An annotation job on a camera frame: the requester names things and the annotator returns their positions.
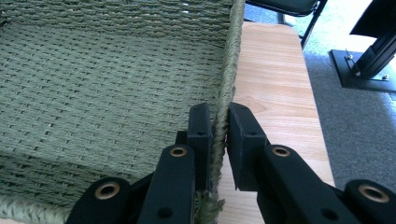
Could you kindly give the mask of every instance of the black clamp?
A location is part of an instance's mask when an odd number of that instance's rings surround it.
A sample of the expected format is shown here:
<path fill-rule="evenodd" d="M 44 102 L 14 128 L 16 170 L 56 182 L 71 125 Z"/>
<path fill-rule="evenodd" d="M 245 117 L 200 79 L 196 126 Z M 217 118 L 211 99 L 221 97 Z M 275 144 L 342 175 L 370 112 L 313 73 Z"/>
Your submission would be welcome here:
<path fill-rule="evenodd" d="M 67 224 L 193 223 L 194 192 L 210 190 L 212 130 L 208 104 L 190 110 L 189 128 L 163 150 L 156 171 L 130 185 L 109 177 L 92 184 Z"/>
<path fill-rule="evenodd" d="M 331 187 L 293 149 L 271 145 L 246 106 L 231 103 L 229 112 L 235 187 L 258 192 L 265 223 L 396 223 L 396 195 L 389 189 L 369 180 L 353 180 L 345 191 Z M 113 177 L 95 182 L 66 223 L 193 223 L 194 192 L 211 190 L 211 146 L 208 105 L 195 105 L 188 130 L 163 150 L 155 173 L 132 185 Z"/>

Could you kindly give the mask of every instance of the light wood surface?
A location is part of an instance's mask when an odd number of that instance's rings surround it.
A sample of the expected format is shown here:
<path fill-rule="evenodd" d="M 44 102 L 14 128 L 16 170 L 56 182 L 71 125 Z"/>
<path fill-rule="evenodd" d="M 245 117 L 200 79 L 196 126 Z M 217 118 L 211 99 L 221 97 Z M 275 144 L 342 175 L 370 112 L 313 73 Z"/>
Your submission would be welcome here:
<path fill-rule="evenodd" d="M 332 171 L 297 34 L 288 26 L 244 23 L 233 100 L 246 105 L 272 144 L 296 150 L 317 175 L 333 185 Z M 219 224 L 264 223 L 256 193 L 234 188 L 224 157 Z"/>

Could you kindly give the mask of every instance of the woven seagreen material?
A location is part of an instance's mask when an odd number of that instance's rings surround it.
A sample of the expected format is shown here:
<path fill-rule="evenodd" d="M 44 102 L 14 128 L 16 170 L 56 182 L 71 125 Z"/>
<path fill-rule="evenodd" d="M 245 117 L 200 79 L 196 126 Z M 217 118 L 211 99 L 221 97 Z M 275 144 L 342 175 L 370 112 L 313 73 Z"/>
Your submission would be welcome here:
<path fill-rule="evenodd" d="M 243 6 L 3 0 L 0 217 L 63 223 L 92 182 L 154 171 L 209 102 L 215 189 L 197 192 L 196 220 L 215 222 Z"/>

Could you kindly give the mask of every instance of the brass grommet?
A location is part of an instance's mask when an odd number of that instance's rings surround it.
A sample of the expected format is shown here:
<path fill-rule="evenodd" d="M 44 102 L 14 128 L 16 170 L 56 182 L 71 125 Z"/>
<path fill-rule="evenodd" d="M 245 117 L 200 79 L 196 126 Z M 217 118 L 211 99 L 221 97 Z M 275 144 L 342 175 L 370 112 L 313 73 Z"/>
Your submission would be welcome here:
<path fill-rule="evenodd" d="M 290 155 L 290 151 L 283 147 L 274 147 L 273 153 L 280 157 L 288 157 Z"/>
<path fill-rule="evenodd" d="M 359 192 L 364 197 L 370 199 L 371 201 L 377 203 L 387 203 L 389 202 L 389 196 L 381 189 L 377 189 L 375 187 L 369 185 L 360 185 L 358 187 Z"/>
<path fill-rule="evenodd" d="M 187 150 L 184 147 L 174 147 L 171 149 L 171 155 L 174 157 L 182 157 L 187 154 Z"/>
<path fill-rule="evenodd" d="M 101 185 L 95 191 L 95 197 L 99 200 L 110 199 L 120 192 L 120 185 L 117 182 L 111 181 Z"/>

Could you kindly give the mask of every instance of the chair leg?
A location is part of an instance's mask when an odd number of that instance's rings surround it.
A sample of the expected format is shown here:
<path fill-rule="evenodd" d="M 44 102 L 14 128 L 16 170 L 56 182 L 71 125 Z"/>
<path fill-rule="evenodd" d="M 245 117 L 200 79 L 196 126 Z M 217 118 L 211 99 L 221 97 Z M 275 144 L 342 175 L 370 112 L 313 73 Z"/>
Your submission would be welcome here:
<path fill-rule="evenodd" d="M 318 7 L 314 9 L 314 17 L 311 22 L 309 22 L 308 27 L 306 28 L 305 34 L 301 40 L 301 47 L 304 49 L 306 41 L 308 41 L 309 36 L 311 36 L 312 30 L 314 29 L 315 24 L 320 16 L 320 13 L 323 11 L 323 8 L 326 6 L 327 0 L 319 0 Z"/>

